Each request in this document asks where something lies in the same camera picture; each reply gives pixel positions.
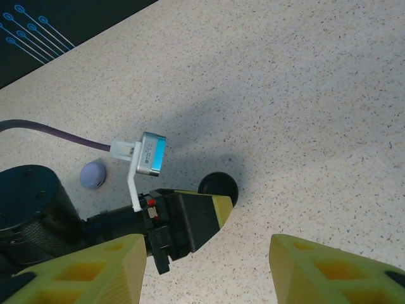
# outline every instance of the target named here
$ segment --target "black wheel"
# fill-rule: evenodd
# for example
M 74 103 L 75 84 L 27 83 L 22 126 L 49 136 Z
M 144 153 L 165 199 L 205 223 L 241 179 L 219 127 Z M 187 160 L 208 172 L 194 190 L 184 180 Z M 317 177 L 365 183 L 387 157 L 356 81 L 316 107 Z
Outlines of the black wheel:
M 198 186 L 198 193 L 229 196 L 233 206 L 239 196 L 238 185 L 229 174 L 213 172 L 205 176 Z

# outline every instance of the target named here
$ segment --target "speckled countertop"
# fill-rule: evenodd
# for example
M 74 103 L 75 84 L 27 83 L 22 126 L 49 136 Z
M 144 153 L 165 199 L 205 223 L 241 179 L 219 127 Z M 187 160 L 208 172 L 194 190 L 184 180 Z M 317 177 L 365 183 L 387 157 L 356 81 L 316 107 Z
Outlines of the speckled countertop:
M 405 267 L 405 2 L 161 0 L 0 91 L 0 119 L 89 139 L 166 135 L 141 191 L 232 174 L 225 227 L 141 303 L 276 303 L 268 250 L 283 232 Z M 127 205 L 128 164 L 27 130 L 1 134 L 1 170 L 52 168 L 85 218 Z M 101 158 L 108 179 L 80 187 Z

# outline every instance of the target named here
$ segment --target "black cylindrical motor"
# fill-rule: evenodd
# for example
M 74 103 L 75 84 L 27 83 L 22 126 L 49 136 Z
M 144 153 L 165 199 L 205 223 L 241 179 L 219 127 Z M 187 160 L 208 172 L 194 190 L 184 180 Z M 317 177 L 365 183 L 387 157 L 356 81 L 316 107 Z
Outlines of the black cylindrical motor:
M 88 247 L 81 220 L 51 170 L 25 165 L 0 173 L 0 274 Z

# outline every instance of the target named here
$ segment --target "black cable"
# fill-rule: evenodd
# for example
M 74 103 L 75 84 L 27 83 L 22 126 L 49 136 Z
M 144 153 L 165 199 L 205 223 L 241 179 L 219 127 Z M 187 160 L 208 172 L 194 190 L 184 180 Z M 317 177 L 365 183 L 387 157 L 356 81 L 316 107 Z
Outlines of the black cable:
M 31 129 L 43 133 L 48 133 L 50 135 L 66 139 L 67 141 L 72 141 L 77 144 L 82 144 L 83 146 L 107 152 L 109 152 L 109 149 L 111 148 L 109 144 L 101 144 L 99 142 L 90 141 L 88 139 L 84 139 L 76 135 L 52 128 L 48 125 L 42 125 L 41 123 L 31 122 L 30 120 L 11 119 L 0 122 L 0 132 L 14 128 Z

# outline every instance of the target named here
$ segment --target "blue circle icon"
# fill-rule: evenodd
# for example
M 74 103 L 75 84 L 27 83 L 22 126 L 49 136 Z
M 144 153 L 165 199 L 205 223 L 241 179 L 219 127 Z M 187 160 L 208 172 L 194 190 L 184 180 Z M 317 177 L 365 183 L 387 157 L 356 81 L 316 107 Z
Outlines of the blue circle icon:
M 38 17 L 38 20 L 39 20 L 41 23 L 45 23 L 45 24 L 47 24 L 47 23 L 48 23 L 48 19 L 47 19 L 47 18 L 45 18 L 44 16 L 40 16 L 40 17 Z
M 14 9 L 19 13 L 25 13 L 25 9 L 21 5 L 14 5 Z
M 6 38 L 6 41 L 7 41 L 8 43 L 15 44 L 15 40 L 14 40 L 13 38 L 11 38 L 11 37 L 7 37 L 7 38 Z
M 35 24 L 32 24 L 32 23 L 28 23 L 28 24 L 27 24 L 27 27 L 28 27 L 28 29 L 30 29 L 30 30 L 37 30 L 37 27 L 35 26 Z
M 23 32 L 22 30 L 17 30 L 16 33 L 17 33 L 17 35 L 19 35 L 20 37 L 23 37 L 23 38 L 25 38 L 27 36 L 26 33 Z
M 14 20 L 13 15 L 12 15 L 12 14 L 9 14 L 9 13 L 4 13 L 4 14 L 3 14 L 3 17 L 4 17 L 4 19 L 9 20 L 9 21 Z

